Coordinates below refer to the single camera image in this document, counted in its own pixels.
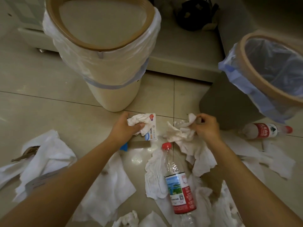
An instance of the person's left arm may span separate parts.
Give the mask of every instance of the person's left arm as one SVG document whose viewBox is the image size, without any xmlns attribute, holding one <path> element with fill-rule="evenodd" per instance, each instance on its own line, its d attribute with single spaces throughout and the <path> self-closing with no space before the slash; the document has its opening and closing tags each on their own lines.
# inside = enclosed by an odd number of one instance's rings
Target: person's left arm
<svg viewBox="0 0 303 227">
<path fill-rule="evenodd" d="M 34 190 L 0 220 L 0 226 L 65 226 L 110 157 L 144 127 L 128 126 L 127 117 L 124 112 L 106 140 Z"/>
</svg>

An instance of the gray trash can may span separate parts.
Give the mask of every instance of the gray trash can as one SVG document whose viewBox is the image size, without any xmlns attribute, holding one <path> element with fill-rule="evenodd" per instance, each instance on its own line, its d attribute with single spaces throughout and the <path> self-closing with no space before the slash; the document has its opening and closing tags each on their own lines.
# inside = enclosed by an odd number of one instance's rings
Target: gray trash can
<svg viewBox="0 0 303 227">
<path fill-rule="evenodd" d="M 303 57 L 266 34 L 245 35 L 219 63 L 224 71 L 200 101 L 223 130 L 268 117 L 284 124 L 303 108 Z"/>
</svg>

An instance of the beige rim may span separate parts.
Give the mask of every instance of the beige rim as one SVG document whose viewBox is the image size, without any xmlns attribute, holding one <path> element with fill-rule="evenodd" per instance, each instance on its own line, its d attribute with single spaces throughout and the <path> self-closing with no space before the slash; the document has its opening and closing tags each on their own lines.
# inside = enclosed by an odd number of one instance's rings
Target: beige rim
<svg viewBox="0 0 303 227">
<path fill-rule="evenodd" d="M 246 41 L 251 38 L 264 38 L 269 41 L 274 41 L 279 44 L 284 45 L 285 47 L 294 50 L 298 54 L 302 56 L 302 54 L 294 49 L 291 45 L 288 43 L 277 39 L 273 38 L 272 36 L 266 35 L 266 34 L 261 34 L 261 33 L 251 33 L 245 35 L 237 44 L 236 49 L 235 49 L 235 54 L 237 57 L 238 65 L 240 69 L 242 70 L 242 74 L 253 84 L 255 85 L 260 91 L 262 91 L 264 94 L 267 96 L 277 99 L 281 103 L 288 104 L 290 106 L 296 106 L 296 107 L 301 107 L 303 108 L 303 99 L 289 95 L 282 90 L 274 87 L 271 85 L 267 80 L 265 80 L 252 66 L 252 64 L 249 62 L 248 57 L 246 56 L 245 53 L 245 45 Z"/>
<path fill-rule="evenodd" d="M 148 0 L 116 0 L 116 1 L 123 1 L 140 6 L 142 9 L 146 11 L 146 21 L 139 31 L 135 32 L 129 39 L 122 41 L 115 47 L 100 47 L 80 41 L 67 30 L 67 28 L 65 27 L 65 25 L 61 20 L 60 12 L 59 12 L 59 7 L 66 1 L 69 0 L 46 0 L 46 9 L 51 21 L 54 23 L 54 25 L 60 31 L 60 33 L 62 33 L 69 41 L 71 41 L 75 45 L 81 48 L 85 48 L 93 51 L 99 51 L 99 52 L 116 50 L 136 40 L 151 25 L 155 14 L 154 7 Z"/>
</svg>

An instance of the person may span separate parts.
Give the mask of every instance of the person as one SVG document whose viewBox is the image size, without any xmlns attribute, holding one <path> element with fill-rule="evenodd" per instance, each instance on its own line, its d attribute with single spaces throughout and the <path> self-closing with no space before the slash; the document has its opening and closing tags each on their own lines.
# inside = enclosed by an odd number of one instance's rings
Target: person
<svg viewBox="0 0 303 227">
<path fill-rule="evenodd" d="M 45 185 L 35 189 L 0 220 L 0 226 L 65 226 L 110 157 L 144 127 L 142 123 L 128 126 L 127 118 L 128 113 L 124 112 L 108 138 Z M 245 226 L 303 226 L 302 220 L 221 140 L 216 118 L 207 114 L 199 114 L 197 118 L 204 120 L 204 123 L 194 123 L 190 127 L 212 151 Z"/>
</svg>

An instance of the forearm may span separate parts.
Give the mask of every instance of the forearm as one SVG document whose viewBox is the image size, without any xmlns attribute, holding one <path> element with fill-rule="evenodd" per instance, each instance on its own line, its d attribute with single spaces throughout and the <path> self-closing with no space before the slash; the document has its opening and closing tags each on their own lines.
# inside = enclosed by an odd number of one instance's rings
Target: forearm
<svg viewBox="0 0 303 227">
<path fill-rule="evenodd" d="M 269 190 L 223 142 L 208 143 L 246 227 L 303 226 L 301 219 Z"/>
<path fill-rule="evenodd" d="M 34 190 L 3 217 L 0 226 L 65 226 L 118 149 L 116 142 L 106 139 L 47 184 Z"/>
</svg>

